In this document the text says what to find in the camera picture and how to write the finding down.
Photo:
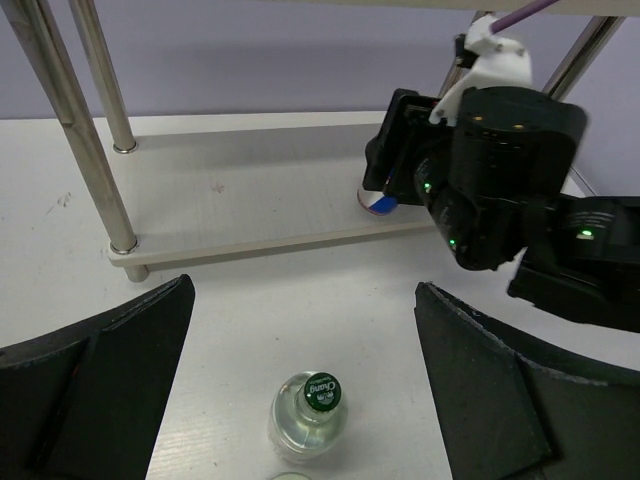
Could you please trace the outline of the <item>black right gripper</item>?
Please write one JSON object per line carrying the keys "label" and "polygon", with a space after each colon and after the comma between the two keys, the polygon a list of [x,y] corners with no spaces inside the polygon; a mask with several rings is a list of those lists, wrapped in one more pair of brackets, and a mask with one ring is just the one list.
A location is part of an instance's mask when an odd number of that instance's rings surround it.
{"label": "black right gripper", "polygon": [[467,89],[453,126],[436,104],[395,90],[362,187],[425,207],[460,267],[495,270],[526,245],[526,207],[560,195],[587,113],[522,87]]}

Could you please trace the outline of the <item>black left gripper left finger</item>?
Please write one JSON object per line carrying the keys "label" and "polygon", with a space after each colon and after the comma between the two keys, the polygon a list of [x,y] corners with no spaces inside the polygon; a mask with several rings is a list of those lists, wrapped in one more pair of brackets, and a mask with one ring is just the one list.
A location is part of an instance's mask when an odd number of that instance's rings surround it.
{"label": "black left gripper left finger", "polygon": [[145,478],[194,303],[181,275],[2,348],[2,478]]}

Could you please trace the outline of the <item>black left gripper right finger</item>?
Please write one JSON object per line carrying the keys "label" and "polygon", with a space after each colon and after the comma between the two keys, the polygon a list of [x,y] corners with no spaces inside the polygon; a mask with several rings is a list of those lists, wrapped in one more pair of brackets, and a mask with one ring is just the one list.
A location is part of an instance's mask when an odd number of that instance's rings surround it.
{"label": "black left gripper right finger", "polygon": [[638,478],[638,371],[559,348],[432,283],[415,299],[453,478]]}

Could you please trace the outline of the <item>blue silver drink can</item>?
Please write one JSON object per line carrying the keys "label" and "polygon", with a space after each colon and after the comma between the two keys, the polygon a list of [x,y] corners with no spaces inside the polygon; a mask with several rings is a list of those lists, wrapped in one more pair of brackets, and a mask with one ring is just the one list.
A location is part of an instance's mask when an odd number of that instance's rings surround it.
{"label": "blue silver drink can", "polygon": [[365,211],[377,216],[389,215],[398,206],[398,201],[395,198],[379,191],[366,190],[362,186],[358,188],[357,200]]}

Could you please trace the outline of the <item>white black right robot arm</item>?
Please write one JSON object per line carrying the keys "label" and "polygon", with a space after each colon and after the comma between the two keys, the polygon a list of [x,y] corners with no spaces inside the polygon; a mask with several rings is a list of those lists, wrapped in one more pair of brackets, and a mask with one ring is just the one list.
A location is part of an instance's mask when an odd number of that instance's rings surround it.
{"label": "white black right robot arm", "polygon": [[[639,201],[562,191],[586,113],[522,87],[471,87],[457,122],[394,92],[363,187],[423,206],[456,263],[518,267],[507,292],[579,324],[639,329]],[[561,349],[433,283],[415,291],[425,367],[456,479],[635,479],[639,374]]]}

